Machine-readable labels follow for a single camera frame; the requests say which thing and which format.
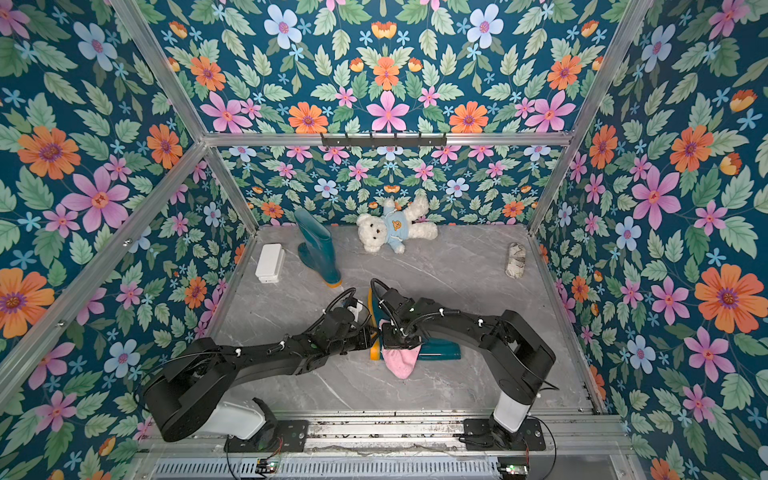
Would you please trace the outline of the green rubber boot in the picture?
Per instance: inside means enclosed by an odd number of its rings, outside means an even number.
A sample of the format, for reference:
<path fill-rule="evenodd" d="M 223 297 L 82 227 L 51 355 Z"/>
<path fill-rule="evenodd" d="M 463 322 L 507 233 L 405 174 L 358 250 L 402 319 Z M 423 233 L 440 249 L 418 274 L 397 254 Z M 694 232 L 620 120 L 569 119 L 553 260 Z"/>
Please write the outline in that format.
<path fill-rule="evenodd" d="M 336 265 L 335 249 L 329 230 L 309 211 L 297 208 L 294 212 L 304 241 L 298 246 L 301 262 L 315 271 L 330 288 L 342 284 L 341 273 Z"/>
<path fill-rule="evenodd" d="M 373 288 L 370 287 L 367 303 L 371 312 L 371 323 L 380 329 L 380 323 L 383 321 L 389 321 L 389 317 L 378 306 L 378 300 L 379 298 L 377 294 L 373 291 Z M 370 348 L 369 358 L 372 361 L 383 361 L 381 358 L 380 339 L 377 339 L 374 345 Z M 422 344 L 422 348 L 417 361 L 448 361 L 459 360 L 460 358 L 461 350 L 456 343 L 447 340 L 430 339 L 425 340 Z"/>

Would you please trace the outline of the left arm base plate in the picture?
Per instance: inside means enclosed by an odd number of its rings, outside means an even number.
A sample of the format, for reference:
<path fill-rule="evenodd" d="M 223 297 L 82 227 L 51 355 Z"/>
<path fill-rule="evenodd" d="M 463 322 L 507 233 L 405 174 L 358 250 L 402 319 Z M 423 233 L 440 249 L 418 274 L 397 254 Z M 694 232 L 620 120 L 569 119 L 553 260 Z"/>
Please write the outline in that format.
<path fill-rule="evenodd" d="M 306 420 L 268 421 L 253 437 L 237 437 L 225 443 L 226 453 L 274 454 L 303 452 L 308 439 L 309 422 Z"/>

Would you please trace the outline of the pink cloth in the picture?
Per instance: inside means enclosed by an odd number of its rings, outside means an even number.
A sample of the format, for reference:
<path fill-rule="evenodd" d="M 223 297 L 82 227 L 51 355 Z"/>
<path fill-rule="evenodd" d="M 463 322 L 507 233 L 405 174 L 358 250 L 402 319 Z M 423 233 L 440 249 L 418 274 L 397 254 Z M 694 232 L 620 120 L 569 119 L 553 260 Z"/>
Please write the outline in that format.
<path fill-rule="evenodd" d="M 379 325 L 381 329 L 381 358 L 387 368 L 399 379 L 407 379 L 414 371 L 422 346 L 413 348 L 391 348 L 391 323 L 383 321 Z"/>

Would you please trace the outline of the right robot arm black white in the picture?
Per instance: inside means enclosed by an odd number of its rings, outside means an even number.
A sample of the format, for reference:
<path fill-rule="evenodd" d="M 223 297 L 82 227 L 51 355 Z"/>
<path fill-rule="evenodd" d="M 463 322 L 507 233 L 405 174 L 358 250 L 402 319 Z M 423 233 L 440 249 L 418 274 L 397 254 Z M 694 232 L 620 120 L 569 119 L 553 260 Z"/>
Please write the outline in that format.
<path fill-rule="evenodd" d="M 557 388 L 547 380 L 556 363 L 554 351 L 515 311 L 471 314 L 429 298 L 407 298 L 377 280 L 371 281 L 368 306 L 380 330 L 380 358 L 401 379 L 420 360 L 444 360 L 436 345 L 478 352 L 500 389 L 493 422 L 510 434 L 521 429 L 541 391 Z"/>

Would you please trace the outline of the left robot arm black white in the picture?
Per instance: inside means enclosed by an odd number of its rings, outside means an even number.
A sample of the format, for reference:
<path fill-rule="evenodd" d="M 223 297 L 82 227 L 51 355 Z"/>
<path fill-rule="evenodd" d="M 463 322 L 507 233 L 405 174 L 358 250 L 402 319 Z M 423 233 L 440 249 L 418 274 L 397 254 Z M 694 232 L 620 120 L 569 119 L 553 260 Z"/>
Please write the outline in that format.
<path fill-rule="evenodd" d="M 142 397 L 163 440 L 177 442 L 201 430 L 231 388 L 312 372 L 332 356 L 370 348 L 379 335 L 367 317 L 358 321 L 350 309 L 336 307 L 304 332 L 277 343 L 219 345 L 203 337 L 165 363 Z"/>

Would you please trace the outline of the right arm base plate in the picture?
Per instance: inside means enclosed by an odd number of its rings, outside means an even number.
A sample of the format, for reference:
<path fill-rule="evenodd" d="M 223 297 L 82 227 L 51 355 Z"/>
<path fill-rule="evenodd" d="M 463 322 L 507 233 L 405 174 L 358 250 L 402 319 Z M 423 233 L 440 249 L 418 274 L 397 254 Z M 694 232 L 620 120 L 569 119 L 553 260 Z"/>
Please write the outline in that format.
<path fill-rule="evenodd" d="M 470 451 L 545 451 L 546 435 L 539 419 L 527 417 L 514 433 L 492 418 L 465 419 L 463 432 L 455 434 Z"/>

